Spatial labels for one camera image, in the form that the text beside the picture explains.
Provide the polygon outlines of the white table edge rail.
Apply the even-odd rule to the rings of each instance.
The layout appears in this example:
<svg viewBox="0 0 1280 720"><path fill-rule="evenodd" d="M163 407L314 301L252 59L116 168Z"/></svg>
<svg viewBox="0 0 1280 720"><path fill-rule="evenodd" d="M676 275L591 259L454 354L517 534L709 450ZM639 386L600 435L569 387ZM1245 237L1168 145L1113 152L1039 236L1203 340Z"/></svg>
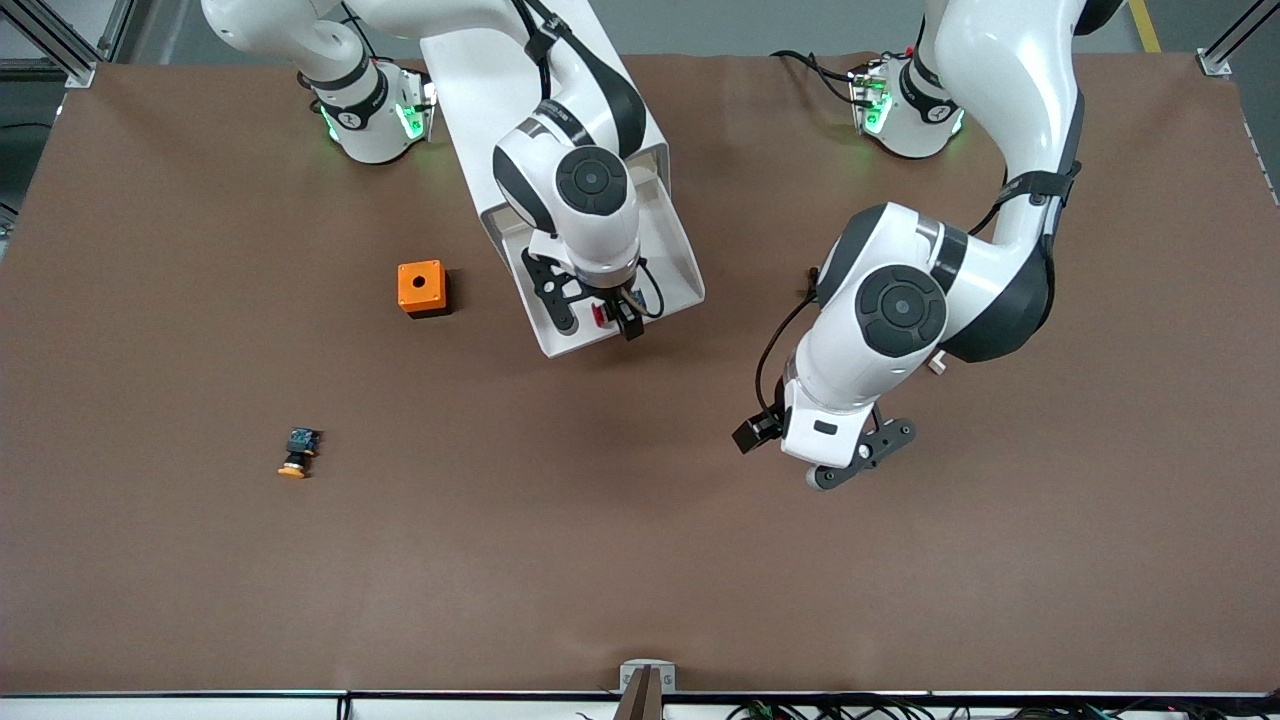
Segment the white table edge rail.
<svg viewBox="0 0 1280 720"><path fill-rule="evenodd" d="M612 720L605 692L0 694L0 720ZM677 693L663 720L1280 720L1261 694Z"/></svg>

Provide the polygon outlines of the orange button enclosure box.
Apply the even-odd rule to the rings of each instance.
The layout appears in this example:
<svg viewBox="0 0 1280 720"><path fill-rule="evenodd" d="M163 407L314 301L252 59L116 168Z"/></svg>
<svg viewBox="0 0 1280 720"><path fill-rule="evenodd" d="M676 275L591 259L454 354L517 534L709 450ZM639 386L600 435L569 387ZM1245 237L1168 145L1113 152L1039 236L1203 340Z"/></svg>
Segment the orange button enclosure box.
<svg viewBox="0 0 1280 720"><path fill-rule="evenodd" d="M440 260L398 265L396 288L399 309L413 319L453 313L451 277Z"/></svg>

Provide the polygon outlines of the aluminium frame post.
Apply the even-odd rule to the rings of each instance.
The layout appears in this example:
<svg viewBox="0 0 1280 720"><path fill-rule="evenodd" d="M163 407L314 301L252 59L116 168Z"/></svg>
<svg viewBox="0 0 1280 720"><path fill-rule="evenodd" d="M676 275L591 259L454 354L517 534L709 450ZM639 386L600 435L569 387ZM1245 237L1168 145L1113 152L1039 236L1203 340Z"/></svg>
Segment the aluminium frame post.
<svg viewBox="0 0 1280 720"><path fill-rule="evenodd" d="M138 0L0 0L0 81L88 88L114 61Z"/></svg>
<svg viewBox="0 0 1280 720"><path fill-rule="evenodd" d="M1280 0L1253 0L1208 47L1198 47L1197 61L1208 77L1229 77L1230 58L1257 33L1277 12Z"/></svg>

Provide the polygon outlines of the yellow mushroom push button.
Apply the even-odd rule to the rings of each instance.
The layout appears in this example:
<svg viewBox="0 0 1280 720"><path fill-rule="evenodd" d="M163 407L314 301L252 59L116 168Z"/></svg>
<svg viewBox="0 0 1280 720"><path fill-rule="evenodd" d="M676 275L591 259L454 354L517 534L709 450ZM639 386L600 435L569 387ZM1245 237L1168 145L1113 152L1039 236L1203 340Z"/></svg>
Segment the yellow mushroom push button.
<svg viewBox="0 0 1280 720"><path fill-rule="evenodd" d="M317 456L323 433L320 430L296 427L292 429L285 442L285 460L276 469L282 477L306 478L310 474L312 460Z"/></svg>

